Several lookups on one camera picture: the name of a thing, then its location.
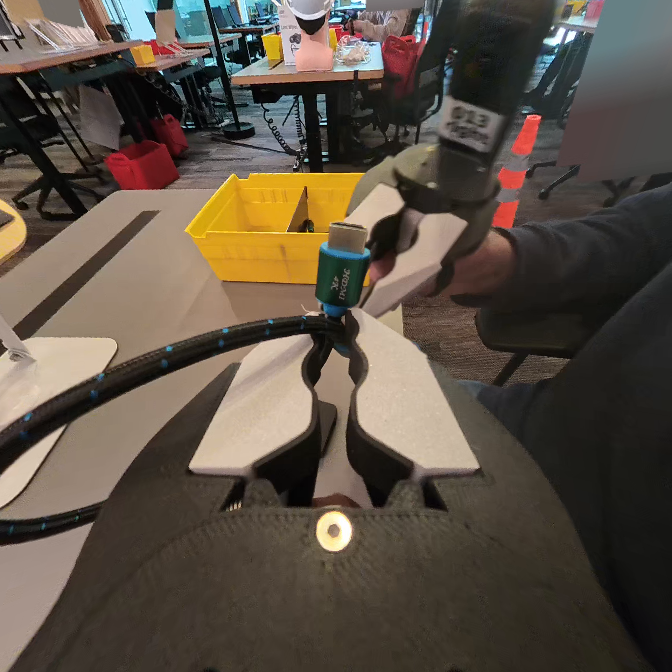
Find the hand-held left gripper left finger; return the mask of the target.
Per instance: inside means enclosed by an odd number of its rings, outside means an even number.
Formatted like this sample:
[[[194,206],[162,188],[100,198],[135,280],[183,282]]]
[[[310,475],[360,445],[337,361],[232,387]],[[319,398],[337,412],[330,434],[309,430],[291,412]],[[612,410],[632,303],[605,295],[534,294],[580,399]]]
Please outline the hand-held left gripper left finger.
[[[279,493],[316,474],[321,424],[310,335],[259,344],[243,358],[188,465],[196,475],[263,478]]]

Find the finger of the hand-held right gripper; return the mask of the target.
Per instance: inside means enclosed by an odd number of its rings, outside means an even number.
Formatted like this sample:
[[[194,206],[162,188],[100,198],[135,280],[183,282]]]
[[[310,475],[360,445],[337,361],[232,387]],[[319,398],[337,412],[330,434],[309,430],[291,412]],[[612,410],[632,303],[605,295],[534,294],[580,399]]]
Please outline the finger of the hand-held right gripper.
[[[346,216],[345,222],[365,229],[365,247],[372,258],[382,258],[397,247],[405,206],[398,189],[378,184]]]
[[[396,243],[382,257],[372,260],[370,285],[360,308],[378,318],[396,309],[417,290],[428,287],[467,227],[467,221],[455,214],[404,211]]]

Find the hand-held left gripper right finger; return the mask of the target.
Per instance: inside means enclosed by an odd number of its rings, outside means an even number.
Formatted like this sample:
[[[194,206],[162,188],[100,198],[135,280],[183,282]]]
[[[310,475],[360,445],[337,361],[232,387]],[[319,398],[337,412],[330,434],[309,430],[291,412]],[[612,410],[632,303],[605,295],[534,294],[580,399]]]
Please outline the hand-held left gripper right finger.
[[[346,452],[374,494],[471,476],[481,466],[426,355],[363,310],[345,316],[351,395]]]

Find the black hdmi adapter box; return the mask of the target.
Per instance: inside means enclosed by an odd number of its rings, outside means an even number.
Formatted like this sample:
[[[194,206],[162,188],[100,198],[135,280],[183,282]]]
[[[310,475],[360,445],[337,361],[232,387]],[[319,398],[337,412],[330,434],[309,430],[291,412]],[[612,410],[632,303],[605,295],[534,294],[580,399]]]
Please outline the black hdmi adapter box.
[[[323,458],[329,448],[329,443],[337,424],[338,409],[336,405],[318,400],[318,420],[321,433],[321,457]]]

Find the yellow plastic bin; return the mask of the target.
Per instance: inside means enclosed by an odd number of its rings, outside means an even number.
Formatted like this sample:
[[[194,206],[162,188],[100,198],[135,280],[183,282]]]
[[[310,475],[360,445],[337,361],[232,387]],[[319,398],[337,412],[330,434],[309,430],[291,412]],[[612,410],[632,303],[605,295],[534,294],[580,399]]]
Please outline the yellow plastic bin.
[[[221,281],[315,284],[361,172],[231,175],[185,229]]]

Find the person's right forearm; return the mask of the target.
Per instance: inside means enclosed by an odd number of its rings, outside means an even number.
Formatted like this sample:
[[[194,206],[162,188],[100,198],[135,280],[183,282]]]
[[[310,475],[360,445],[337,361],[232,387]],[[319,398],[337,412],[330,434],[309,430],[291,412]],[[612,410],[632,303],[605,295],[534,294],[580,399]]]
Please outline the person's right forearm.
[[[505,238],[513,271],[486,301],[492,309],[611,304],[645,288],[671,301],[671,184],[583,218],[521,225]]]

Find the person's right hand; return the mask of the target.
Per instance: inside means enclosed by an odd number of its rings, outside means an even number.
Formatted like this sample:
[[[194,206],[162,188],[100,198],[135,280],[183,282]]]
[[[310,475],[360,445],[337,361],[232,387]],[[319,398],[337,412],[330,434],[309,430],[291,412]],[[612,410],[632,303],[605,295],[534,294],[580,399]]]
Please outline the person's right hand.
[[[442,296],[463,307],[485,304],[516,268],[516,245],[511,234],[512,229],[492,227],[478,248],[453,263],[448,284],[439,288],[438,281],[430,279],[404,299]]]

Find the black mesh office chair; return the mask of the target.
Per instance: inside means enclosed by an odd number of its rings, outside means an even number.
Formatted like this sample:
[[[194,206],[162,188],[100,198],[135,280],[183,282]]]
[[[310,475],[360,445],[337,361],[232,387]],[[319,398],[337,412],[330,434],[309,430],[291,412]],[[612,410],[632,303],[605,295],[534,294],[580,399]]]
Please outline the black mesh office chair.
[[[454,45],[461,1],[442,1],[428,33],[410,44],[402,38],[382,48],[384,78],[378,108],[382,132],[415,127],[441,108],[446,64]]]

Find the orange traffic cone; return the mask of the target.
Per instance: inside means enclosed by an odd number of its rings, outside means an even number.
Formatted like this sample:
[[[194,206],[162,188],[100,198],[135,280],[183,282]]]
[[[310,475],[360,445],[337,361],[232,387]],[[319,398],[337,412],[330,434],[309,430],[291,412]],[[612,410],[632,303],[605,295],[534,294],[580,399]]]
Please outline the orange traffic cone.
[[[492,226],[495,228],[510,229],[513,227],[519,206],[519,192],[525,181],[530,154],[541,122],[542,116],[538,114],[531,114],[525,118],[508,159],[499,171],[498,205],[492,219]]]

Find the wooden top office desk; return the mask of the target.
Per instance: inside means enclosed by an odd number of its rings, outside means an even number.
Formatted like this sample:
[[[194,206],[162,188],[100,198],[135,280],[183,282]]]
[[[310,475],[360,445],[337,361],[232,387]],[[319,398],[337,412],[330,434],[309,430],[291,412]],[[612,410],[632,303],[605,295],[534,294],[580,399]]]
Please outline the wooden top office desk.
[[[267,90],[280,96],[300,96],[304,105],[307,161],[312,173],[322,173],[324,163],[340,162],[340,90],[349,85],[368,86],[382,83],[384,63],[380,43],[369,43],[365,63],[336,64],[331,71],[299,72],[292,65],[271,66],[267,58],[245,67],[232,76],[235,85]],[[325,96],[327,151],[323,151],[317,97]]]

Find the mannequin head white helmet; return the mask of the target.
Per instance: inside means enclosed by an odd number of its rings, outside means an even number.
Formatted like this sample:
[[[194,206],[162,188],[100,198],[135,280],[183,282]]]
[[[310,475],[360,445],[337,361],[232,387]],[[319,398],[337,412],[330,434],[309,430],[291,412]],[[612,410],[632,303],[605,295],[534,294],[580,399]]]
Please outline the mannequin head white helmet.
[[[329,18],[332,1],[287,1],[300,30],[300,43],[294,50],[298,72],[331,72],[334,51],[329,43]]]

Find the person's black top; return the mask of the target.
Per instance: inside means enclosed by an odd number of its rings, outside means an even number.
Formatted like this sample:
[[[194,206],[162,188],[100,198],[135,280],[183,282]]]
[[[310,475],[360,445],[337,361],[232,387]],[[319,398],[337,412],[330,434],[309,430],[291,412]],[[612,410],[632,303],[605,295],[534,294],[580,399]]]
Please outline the person's black top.
[[[486,407],[536,461],[651,666],[671,670],[671,301],[645,288],[555,377]]]

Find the red bag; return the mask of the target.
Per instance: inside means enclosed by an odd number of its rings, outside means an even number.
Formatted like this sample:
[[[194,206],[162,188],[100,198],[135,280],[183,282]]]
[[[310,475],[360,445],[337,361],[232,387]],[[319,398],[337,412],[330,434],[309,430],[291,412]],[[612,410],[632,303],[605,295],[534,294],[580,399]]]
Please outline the red bag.
[[[181,122],[172,114],[150,119],[150,125],[159,143],[165,145],[174,159],[181,158],[189,149],[189,143]]]

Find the red storage bin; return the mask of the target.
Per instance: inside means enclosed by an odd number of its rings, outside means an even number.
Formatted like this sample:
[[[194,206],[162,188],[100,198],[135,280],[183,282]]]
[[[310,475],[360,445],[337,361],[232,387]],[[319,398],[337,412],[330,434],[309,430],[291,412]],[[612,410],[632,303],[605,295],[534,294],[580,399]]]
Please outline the red storage bin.
[[[180,173],[168,148],[152,140],[135,142],[104,159],[122,190],[160,190],[173,184]]]

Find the long wooden work desk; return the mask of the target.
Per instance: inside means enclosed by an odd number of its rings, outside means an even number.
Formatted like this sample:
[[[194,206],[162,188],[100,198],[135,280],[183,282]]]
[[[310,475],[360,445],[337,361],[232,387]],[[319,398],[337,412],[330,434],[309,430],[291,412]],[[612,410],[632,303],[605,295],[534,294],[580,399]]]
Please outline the long wooden work desk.
[[[53,221],[72,221],[87,213],[77,192],[87,193],[100,202],[101,196],[92,189],[75,181],[90,174],[79,175],[60,172],[46,155],[41,131],[61,127],[48,108],[41,110],[21,87],[19,79],[35,76],[38,84],[47,85],[50,91],[58,91],[89,82],[104,84],[122,114],[122,121],[136,142],[155,140],[147,114],[148,107],[139,96],[132,76],[139,77],[131,49],[142,46],[143,41],[98,42],[78,48],[51,49],[23,48],[15,54],[5,53],[1,59],[1,149],[16,149],[28,156],[42,176],[39,186],[55,191],[69,209],[68,214],[44,213],[41,217]]]

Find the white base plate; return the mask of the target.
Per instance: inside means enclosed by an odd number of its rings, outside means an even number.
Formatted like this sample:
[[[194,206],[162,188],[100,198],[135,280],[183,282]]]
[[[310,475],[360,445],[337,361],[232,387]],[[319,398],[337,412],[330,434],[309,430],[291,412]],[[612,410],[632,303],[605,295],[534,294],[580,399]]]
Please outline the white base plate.
[[[32,337],[23,341],[28,352],[1,356],[1,428],[48,399],[102,373],[118,344],[108,337]],[[55,447],[65,426],[40,440],[1,474],[1,507],[9,505],[29,485]]]

